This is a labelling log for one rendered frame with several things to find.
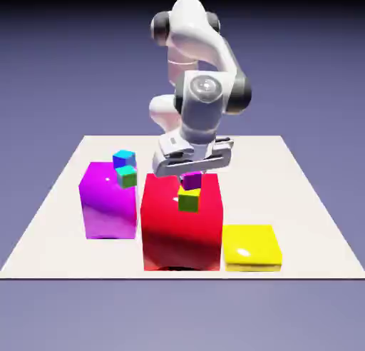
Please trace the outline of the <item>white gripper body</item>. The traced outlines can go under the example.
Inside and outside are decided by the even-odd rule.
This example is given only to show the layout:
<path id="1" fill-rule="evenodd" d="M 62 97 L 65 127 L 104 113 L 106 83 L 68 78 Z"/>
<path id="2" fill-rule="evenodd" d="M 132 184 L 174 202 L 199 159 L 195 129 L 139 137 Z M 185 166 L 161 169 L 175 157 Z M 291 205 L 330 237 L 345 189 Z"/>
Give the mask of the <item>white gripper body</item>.
<path id="1" fill-rule="evenodd" d="M 206 158 L 194 158 L 188 150 L 164 155 L 159 148 L 153 157 L 153 172 L 157 177 L 181 176 L 227 167 L 231 161 L 233 144 L 233 140 L 215 140 L 212 152 Z"/>

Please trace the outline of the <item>small purple cube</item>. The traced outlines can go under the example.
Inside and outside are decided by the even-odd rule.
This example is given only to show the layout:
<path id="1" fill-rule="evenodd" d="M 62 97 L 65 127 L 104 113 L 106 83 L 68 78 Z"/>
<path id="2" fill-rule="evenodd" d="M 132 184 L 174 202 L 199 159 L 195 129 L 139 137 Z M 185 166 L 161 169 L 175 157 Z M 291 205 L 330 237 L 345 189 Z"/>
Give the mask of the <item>small purple cube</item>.
<path id="1" fill-rule="evenodd" d="M 180 176 L 181 185 L 185 190 L 195 190 L 201 188 L 202 173 L 200 171 L 184 173 Z"/>

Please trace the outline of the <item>small teal green cube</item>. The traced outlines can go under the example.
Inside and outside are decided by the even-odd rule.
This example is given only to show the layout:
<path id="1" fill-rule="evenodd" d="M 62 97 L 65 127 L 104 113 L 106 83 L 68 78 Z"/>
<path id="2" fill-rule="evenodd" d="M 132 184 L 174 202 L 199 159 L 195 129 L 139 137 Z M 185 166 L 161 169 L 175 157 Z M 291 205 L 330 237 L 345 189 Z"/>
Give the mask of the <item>small teal green cube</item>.
<path id="1" fill-rule="evenodd" d="M 137 170 L 133 166 L 121 166 L 116 168 L 118 183 L 121 188 L 137 186 Z"/>

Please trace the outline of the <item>small blue cube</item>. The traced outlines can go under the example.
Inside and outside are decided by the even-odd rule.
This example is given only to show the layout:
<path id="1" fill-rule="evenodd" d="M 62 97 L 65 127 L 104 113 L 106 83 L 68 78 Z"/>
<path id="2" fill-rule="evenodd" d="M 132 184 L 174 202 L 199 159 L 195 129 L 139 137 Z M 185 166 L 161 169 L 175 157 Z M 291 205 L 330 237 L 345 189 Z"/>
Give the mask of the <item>small blue cube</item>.
<path id="1" fill-rule="evenodd" d="M 113 167 L 116 169 L 123 166 L 136 167 L 135 152 L 120 150 L 113 154 Z"/>

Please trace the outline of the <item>large red box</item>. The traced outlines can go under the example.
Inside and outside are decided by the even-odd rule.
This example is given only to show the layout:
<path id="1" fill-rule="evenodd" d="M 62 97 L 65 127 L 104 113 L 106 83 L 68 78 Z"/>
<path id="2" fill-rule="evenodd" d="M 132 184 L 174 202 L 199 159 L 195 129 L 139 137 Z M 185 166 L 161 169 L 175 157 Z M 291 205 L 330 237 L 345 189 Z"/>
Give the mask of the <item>large red box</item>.
<path id="1" fill-rule="evenodd" d="M 145 179 L 140 223 L 145 270 L 220 269 L 223 205 L 218 177 L 202 176 L 198 212 L 178 209 L 176 177 Z"/>

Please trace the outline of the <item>large magenta box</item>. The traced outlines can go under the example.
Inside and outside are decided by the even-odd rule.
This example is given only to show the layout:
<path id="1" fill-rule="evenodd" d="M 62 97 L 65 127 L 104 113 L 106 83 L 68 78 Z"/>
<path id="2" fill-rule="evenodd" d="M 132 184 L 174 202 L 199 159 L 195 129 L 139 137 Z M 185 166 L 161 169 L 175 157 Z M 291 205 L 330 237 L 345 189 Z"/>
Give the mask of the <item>large magenta box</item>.
<path id="1" fill-rule="evenodd" d="M 120 187 L 112 163 L 90 163 L 78 189 L 87 239 L 134 239 L 136 189 Z"/>

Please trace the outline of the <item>large yellow box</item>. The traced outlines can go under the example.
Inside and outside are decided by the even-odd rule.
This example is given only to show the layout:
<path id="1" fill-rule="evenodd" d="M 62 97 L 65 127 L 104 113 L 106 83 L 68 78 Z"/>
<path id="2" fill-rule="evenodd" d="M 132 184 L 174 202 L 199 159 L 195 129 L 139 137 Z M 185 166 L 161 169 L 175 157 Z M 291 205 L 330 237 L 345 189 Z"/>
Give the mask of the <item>large yellow box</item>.
<path id="1" fill-rule="evenodd" d="M 274 272 L 282 251 L 271 225 L 224 225 L 222 249 L 226 271 Z"/>

